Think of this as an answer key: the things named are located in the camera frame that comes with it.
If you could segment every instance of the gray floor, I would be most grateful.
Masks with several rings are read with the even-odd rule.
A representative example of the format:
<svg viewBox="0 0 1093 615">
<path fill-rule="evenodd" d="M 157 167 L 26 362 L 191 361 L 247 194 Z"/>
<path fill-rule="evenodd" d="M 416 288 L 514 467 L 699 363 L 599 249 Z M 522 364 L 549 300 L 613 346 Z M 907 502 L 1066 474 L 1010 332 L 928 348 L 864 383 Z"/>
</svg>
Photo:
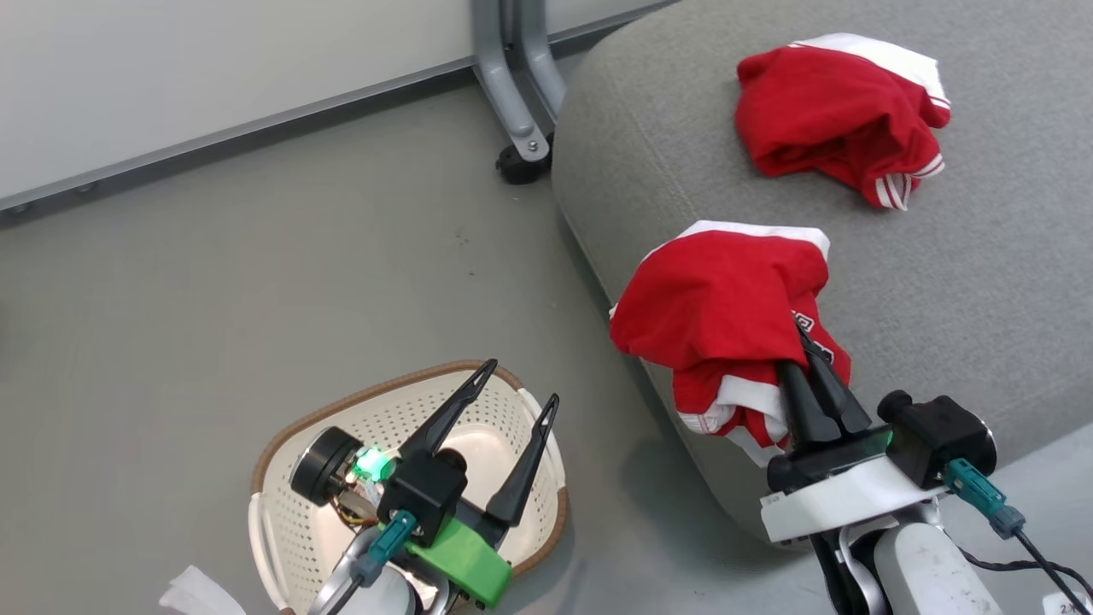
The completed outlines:
<svg viewBox="0 0 1093 615">
<path fill-rule="evenodd" d="M 271 612 L 246 535 L 269 439 L 369 385 L 494 356 L 562 397 L 573 501 L 500 612 L 830 612 L 810 559 L 742 535 L 694 477 L 607 338 L 549 182 L 491 168 L 503 138 L 480 91 L 342 119 L 0 228 L 5 611 L 153 613 L 192 564 Z M 1045 551 L 1088 542 L 1038 478 L 1010 495 L 1043 527 L 1071 520 Z M 985 557 L 1018 555 L 960 516 Z M 988 582 L 1035 612 L 1047 581 L 1014 575 L 1023 589 Z"/>
</svg>

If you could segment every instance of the teal connector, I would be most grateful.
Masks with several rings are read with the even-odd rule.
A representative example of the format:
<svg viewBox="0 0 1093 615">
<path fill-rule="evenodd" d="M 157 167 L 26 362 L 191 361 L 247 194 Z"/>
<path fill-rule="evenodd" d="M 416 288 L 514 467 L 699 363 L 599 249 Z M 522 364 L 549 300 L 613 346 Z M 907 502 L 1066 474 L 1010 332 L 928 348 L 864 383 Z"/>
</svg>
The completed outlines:
<svg viewBox="0 0 1093 615">
<path fill-rule="evenodd" d="M 1015 532 L 1024 528 L 1024 516 L 1015 508 L 1006 506 L 1006 495 L 967 460 L 949 462 L 944 482 L 953 494 L 986 517 L 990 528 L 1002 540 L 1012 539 Z"/>
<path fill-rule="evenodd" d="M 414 528 L 418 527 L 418 519 L 406 511 L 399 511 L 395 519 L 384 528 L 364 557 L 356 560 L 356 571 L 361 576 L 361 586 L 371 588 L 379 575 L 384 571 L 384 566 L 395 557 L 402 545 L 410 540 Z"/>
</svg>

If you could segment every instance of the gray sofa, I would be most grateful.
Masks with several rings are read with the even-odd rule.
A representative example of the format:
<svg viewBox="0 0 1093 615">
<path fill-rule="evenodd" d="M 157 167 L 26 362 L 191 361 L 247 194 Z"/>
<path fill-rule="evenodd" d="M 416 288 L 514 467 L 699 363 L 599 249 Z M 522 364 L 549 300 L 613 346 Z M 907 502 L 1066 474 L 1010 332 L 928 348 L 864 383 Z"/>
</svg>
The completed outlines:
<svg viewBox="0 0 1093 615">
<path fill-rule="evenodd" d="M 611 300 L 695 220 L 823 228 L 821 315 L 854 358 L 861 402 L 948 394 L 988 423 L 1009 463 L 1093 421 L 1091 23 L 1093 4 L 1073 2 L 684 0 L 585 59 L 554 189 Z M 907 212 L 815 173 L 766 178 L 737 137 L 737 63 L 834 32 L 940 62 L 947 169 Z M 649 375 L 674 417 L 669 374 Z M 721 506 L 765 537 L 762 471 L 675 425 Z"/>
</svg>

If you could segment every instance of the brown basket rim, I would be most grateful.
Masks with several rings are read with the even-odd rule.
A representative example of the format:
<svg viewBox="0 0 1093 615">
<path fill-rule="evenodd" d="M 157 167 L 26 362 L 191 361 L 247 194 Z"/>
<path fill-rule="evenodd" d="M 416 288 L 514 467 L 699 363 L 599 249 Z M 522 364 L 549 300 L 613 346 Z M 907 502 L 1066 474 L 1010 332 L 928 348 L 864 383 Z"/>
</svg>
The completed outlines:
<svg viewBox="0 0 1093 615">
<path fill-rule="evenodd" d="M 461 372 L 461 371 L 474 371 L 481 367 L 482 362 L 477 362 L 473 359 L 468 359 L 463 362 L 453 362 L 450 364 L 444 364 L 443 366 L 436 366 L 435 368 L 428 368 L 426 370 L 421 370 L 406 376 L 400 376 L 398 378 L 388 380 L 387 382 L 381 382 L 374 387 L 369 387 L 364 391 L 359 391 L 352 395 L 342 398 L 341 400 L 324 406 L 318 411 L 307 415 L 306 417 L 297 421 L 296 423 L 290 425 L 289 427 L 282 429 L 273 437 L 273 440 L 266 446 L 266 450 L 258 458 L 258 464 L 255 466 L 254 476 L 250 480 L 250 493 L 260 494 L 262 490 L 262 484 L 266 482 L 266 472 L 269 470 L 270 461 L 277 451 L 289 441 L 290 438 L 296 434 L 307 429 L 308 427 L 319 423 L 320 421 L 327 419 L 346 409 L 355 406 L 362 402 L 366 402 L 373 398 L 378 398 L 396 389 L 401 389 L 403 387 L 409 387 L 411 385 L 416 385 L 424 380 L 430 380 L 440 376 L 447 376 L 449 374 Z M 497 366 L 494 371 L 494 376 L 501 378 L 506 385 L 515 390 L 524 389 L 524 385 L 520 382 L 513 372 L 506 370 L 505 368 Z M 514 567 L 513 572 L 515 576 L 519 577 L 538 566 L 543 559 L 545 559 L 554 548 L 557 547 L 557 543 L 562 540 L 562 534 L 565 532 L 565 522 L 569 517 L 569 493 L 563 486 L 557 490 L 557 519 L 554 520 L 554 529 L 551 530 L 550 536 L 546 537 L 546 542 L 543 546 L 539 547 L 539 551 L 533 553 L 531 557 L 521 561 L 516 567 Z M 281 611 L 281 615 L 296 615 L 295 611 L 292 608 L 284 608 Z"/>
</svg>

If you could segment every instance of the green led light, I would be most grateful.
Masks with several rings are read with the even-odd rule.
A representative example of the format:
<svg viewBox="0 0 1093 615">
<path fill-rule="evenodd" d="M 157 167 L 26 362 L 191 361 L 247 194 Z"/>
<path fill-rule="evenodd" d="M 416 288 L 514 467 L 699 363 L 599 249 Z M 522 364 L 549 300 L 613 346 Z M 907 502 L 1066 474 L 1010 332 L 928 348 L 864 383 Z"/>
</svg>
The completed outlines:
<svg viewBox="0 0 1093 615">
<path fill-rule="evenodd" d="M 368 449 L 353 464 L 353 473 L 367 481 L 387 481 L 393 470 L 391 460 L 378 449 Z"/>
</svg>

